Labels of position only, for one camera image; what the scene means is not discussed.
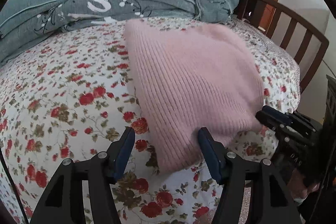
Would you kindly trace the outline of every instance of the silver screw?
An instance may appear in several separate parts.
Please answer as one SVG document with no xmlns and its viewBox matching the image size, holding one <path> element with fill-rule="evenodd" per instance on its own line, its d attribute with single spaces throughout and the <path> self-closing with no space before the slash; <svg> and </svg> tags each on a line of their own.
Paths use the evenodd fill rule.
<svg viewBox="0 0 336 224">
<path fill-rule="evenodd" d="M 228 152 L 226 155 L 227 155 L 227 157 L 228 157 L 228 158 L 230 158 L 230 159 L 234 159 L 234 158 L 237 156 L 237 154 L 236 154 L 236 153 L 234 153 L 234 152 L 231 152 L 231 151 L 230 151 L 230 152 Z"/>
<path fill-rule="evenodd" d="M 62 161 L 62 164 L 65 165 L 65 166 L 69 165 L 70 163 L 71 163 L 71 159 L 69 159 L 69 158 Z"/>
<path fill-rule="evenodd" d="M 107 157 L 107 153 L 106 153 L 105 151 L 100 152 L 100 153 L 98 154 L 98 158 L 100 158 L 100 159 L 104 159 L 104 158 L 106 158 L 106 157 Z"/>
<path fill-rule="evenodd" d="M 271 165 L 271 163 L 272 163 L 269 159 L 263 159 L 262 162 L 265 165 Z"/>
</svg>

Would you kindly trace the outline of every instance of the pink sweater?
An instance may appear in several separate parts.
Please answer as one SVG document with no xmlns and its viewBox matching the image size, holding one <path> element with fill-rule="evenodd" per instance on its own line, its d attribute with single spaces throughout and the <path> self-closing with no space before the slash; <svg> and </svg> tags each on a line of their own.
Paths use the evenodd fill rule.
<svg viewBox="0 0 336 224">
<path fill-rule="evenodd" d="M 230 29 L 204 24 L 159 31 L 130 20 L 124 37 L 162 173 L 201 158 L 201 127 L 225 146 L 240 131 L 261 129 L 254 116 L 263 106 L 263 83 L 253 56 Z"/>
</svg>

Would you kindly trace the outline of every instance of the wall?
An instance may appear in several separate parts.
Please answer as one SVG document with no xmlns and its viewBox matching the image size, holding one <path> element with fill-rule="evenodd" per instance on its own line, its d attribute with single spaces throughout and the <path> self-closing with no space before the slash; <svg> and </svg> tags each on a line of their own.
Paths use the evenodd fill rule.
<svg viewBox="0 0 336 224">
<path fill-rule="evenodd" d="M 278 0 L 279 3 L 287 6 L 288 8 L 294 10 L 303 18 L 308 20 L 313 24 L 318 30 L 323 34 L 326 31 L 330 10 L 328 9 L 326 3 L 323 0 Z M 272 40 L 280 45 L 285 32 L 288 28 L 290 18 L 286 15 L 280 17 L 278 26 L 274 32 Z M 286 51 L 288 51 L 291 56 L 295 56 L 300 43 L 305 35 L 306 29 L 301 25 L 297 25 L 293 37 Z M 307 72 L 313 58 L 316 56 L 320 43 L 313 37 L 307 52 L 300 63 L 301 78 Z M 306 114 L 314 119 L 321 120 L 325 112 L 325 93 L 326 90 L 326 80 L 325 75 L 328 72 L 327 67 L 321 64 L 320 68 L 315 74 L 306 90 L 301 96 L 301 102 L 298 111 Z"/>
</svg>

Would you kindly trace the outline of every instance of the headboard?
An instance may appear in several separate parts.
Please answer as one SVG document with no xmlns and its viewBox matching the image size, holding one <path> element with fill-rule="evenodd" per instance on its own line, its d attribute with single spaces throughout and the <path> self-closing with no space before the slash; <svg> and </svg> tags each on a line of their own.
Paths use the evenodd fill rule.
<svg viewBox="0 0 336 224">
<path fill-rule="evenodd" d="M 238 7 L 238 18 L 243 19 L 245 18 L 245 10 L 246 6 L 249 0 L 243 0 L 239 4 Z M 288 7 L 276 2 L 275 0 L 255 0 L 256 5 L 254 8 L 254 11 L 251 14 L 251 18 L 249 19 L 250 24 L 253 25 L 258 29 L 259 23 L 261 21 L 261 17 L 263 16 L 264 9 L 266 5 L 271 5 L 275 8 L 275 12 L 273 14 L 272 21 L 268 27 L 268 29 L 265 31 L 265 34 L 267 37 L 272 38 L 275 28 L 278 24 L 278 21 L 280 19 L 280 16 L 282 13 L 287 14 L 289 17 L 291 17 L 291 21 L 289 23 L 289 26 L 287 28 L 286 34 L 283 37 L 283 40 L 280 44 L 280 47 L 285 49 L 287 48 L 292 35 L 294 33 L 295 27 L 297 23 L 301 24 L 303 27 L 307 29 L 304 38 L 300 44 L 300 47 L 294 57 L 294 60 L 300 64 L 303 56 L 305 55 L 305 52 L 308 48 L 308 45 L 310 43 L 310 40 L 312 36 L 314 35 L 319 41 L 320 41 L 320 48 L 311 63 L 307 73 L 303 77 L 303 79 L 300 82 L 300 87 L 301 87 L 301 93 L 305 90 L 305 88 L 308 86 L 310 83 L 311 79 L 315 75 L 319 65 L 322 62 L 322 59 L 324 57 L 325 52 L 327 51 L 327 48 L 329 46 L 329 41 L 328 39 L 319 31 L 317 30 L 312 24 L 310 24 L 307 20 L 305 20 L 302 16 L 297 14 L 296 12 L 290 10 Z"/>
</svg>

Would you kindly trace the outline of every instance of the gray quilt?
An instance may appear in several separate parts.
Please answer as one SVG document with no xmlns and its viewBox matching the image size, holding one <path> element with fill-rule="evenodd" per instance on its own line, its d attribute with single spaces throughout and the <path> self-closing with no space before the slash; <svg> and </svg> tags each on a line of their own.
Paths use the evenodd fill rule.
<svg viewBox="0 0 336 224">
<path fill-rule="evenodd" d="M 0 12 L 0 64 L 55 32 L 148 16 L 226 22 L 239 0 L 8 0 Z"/>
</svg>

